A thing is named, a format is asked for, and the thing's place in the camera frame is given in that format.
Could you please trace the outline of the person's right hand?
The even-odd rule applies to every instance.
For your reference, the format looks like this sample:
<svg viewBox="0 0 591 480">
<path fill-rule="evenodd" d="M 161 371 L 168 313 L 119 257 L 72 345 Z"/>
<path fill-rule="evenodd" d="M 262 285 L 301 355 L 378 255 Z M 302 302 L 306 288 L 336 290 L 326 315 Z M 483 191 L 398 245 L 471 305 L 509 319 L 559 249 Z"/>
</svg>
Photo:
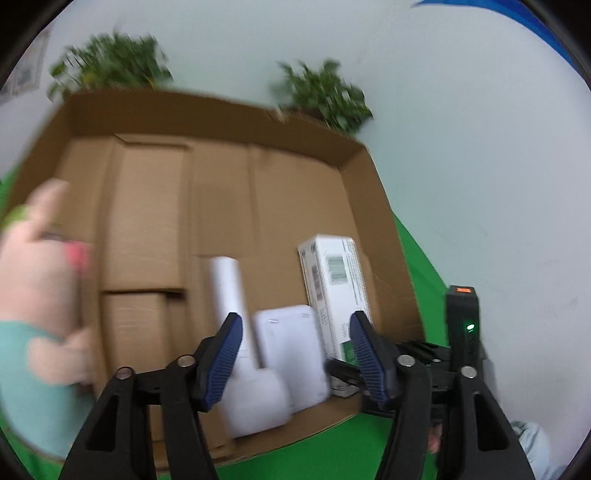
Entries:
<svg viewBox="0 0 591 480">
<path fill-rule="evenodd" d="M 440 424 L 430 428 L 428 439 L 428 451 L 431 454 L 437 454 L 441 449 L 442 427 L 443 425 Z"/>
</svg>

